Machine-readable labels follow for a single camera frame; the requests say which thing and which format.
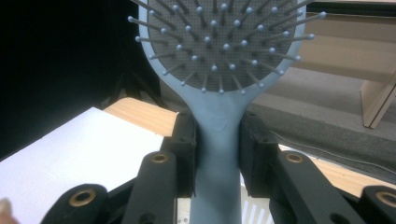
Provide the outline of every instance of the hairbrush bristle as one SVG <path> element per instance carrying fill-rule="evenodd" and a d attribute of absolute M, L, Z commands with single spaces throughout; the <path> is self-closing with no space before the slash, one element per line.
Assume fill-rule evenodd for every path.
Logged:
<path fill-rule="evenodd" d="M 147 22 L 128 20 L 148 27 L 136 41 L 151 44 L 149 58 L 166 68 L 163 75 L 202 92 L 243 93 L 254 83 L 262 88 L 271 73 L 283 75 L 283 60 L 301 59 L 288 53 L 292 43 L 314 38 L 296 35 L 296 26 L 326 15 L 304 17 L 312 0 L 132 1 L 148 11 Z"/>

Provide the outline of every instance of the wooden table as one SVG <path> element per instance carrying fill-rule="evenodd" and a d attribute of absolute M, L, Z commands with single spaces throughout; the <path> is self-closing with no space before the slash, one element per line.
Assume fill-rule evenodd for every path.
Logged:
<path fill-rule="evenodd" d="M 105 111 L 162 136 L 172 136 L 177 117 L 176 112 L 133 98 L 121 99 Z M 339 165 L 318 159 L 312 159 L 312 161 L 335 187 L 352 195 L 360 197 L 362 189 L 371 185 L 383 185 L 396 189 L 395 185 L 350 171 Z"/>

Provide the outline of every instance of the hairbrush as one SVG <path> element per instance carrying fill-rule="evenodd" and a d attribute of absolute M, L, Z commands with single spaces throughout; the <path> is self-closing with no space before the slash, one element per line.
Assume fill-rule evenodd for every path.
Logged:
<path fill-rule="evenodd" d="M 313 0 L 132 0 L 154 71 L 198 123 L 192 224 L 241 223 L 239 123 L 246 108 L 294 61 Z"/>

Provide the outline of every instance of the brass threaded hole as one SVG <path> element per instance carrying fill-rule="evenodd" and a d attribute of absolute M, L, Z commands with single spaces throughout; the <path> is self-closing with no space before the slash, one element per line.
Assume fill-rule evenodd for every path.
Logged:
<path fill-rule="evenodd" d="M 75 193 L 69 200 L 73 207 L 81 207 L 93 201 L 96 198 L 96 192 L 93 189 L 83 189 Z"/>
<path fill-rule="evenodd" d="M 294 163 L 300 163 L 304 160 L 303 157 L 293 153 L 289 153 L 288 155 L 286 155 L 286 159 Z"/>
<path fill-rule="evenodd" d="M 379 191 L 375 194 L 375 197 L 386 205 L 396 208 L 396 195 L 386 191 Z"/>
<path fill-rule="evenodd" d="M 152 158 L 152 161 L 156 162 L 156 163 L 163 163 L 168 161 L 168 157 L 164 154 L 155 154 Z"/>

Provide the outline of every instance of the black plastic bracket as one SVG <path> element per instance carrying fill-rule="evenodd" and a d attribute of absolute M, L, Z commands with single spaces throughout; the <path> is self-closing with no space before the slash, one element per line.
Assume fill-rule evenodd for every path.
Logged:
<path fill-rule="evenodd" d="M 165 137 L 161 151 L 177 157 L 177 197 L 190 198 L 194 192 L 197 126 L 190 110 L 177 114 L 171 137 Z"/>

